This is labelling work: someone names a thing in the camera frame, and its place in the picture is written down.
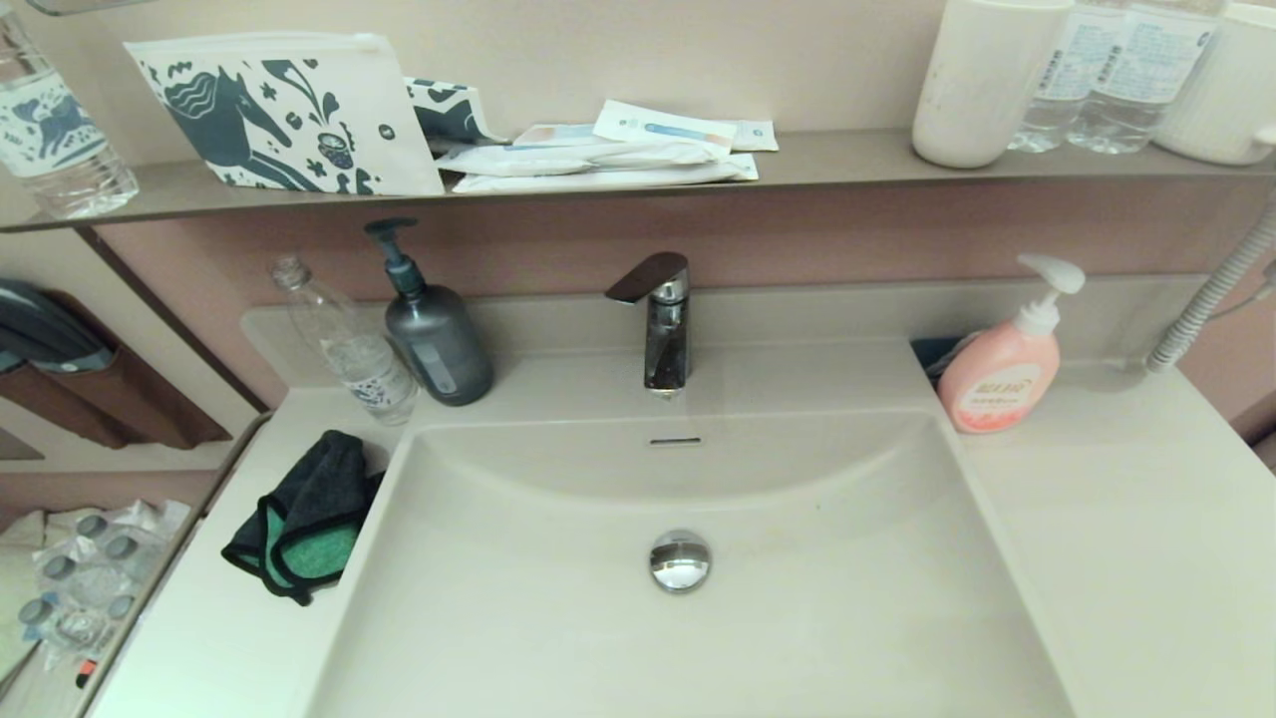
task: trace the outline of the faucet handle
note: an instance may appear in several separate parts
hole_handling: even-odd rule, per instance
[[[658,304],[678,304],[686,300],[690,289],[686,256],[676,251],[660,251],[620,277],[606,291],[606,296],[624,304],[637,304],[649,295]]]

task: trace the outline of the white sink basin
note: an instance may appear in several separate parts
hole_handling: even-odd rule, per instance
[[[1069,717],[937,417],[410,434],[309,717]]]

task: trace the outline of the faucet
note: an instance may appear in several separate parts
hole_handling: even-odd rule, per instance
[[[686,312],[692,279],[686,256],[674,251],[652,254],[606,291],[607,298],[638,304],[647,297],[647,362],[643,386],[672,394],[686,386],[690,351],[686,346]]]

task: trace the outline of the sink overflow slot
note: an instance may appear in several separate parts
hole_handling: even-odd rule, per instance
[[[648,443],[651,446],[699,446],[704,444],[698,436],[688,439],[653,439]]]

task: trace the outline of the white cup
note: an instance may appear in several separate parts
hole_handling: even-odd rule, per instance
[[[921,88],[912,145],[948,167],[1005,152],[1073,0],[948,0]]]
[[[1155,142],[1220,165],[1254,165],[1276,145],[1276,8],[1233,4]]]

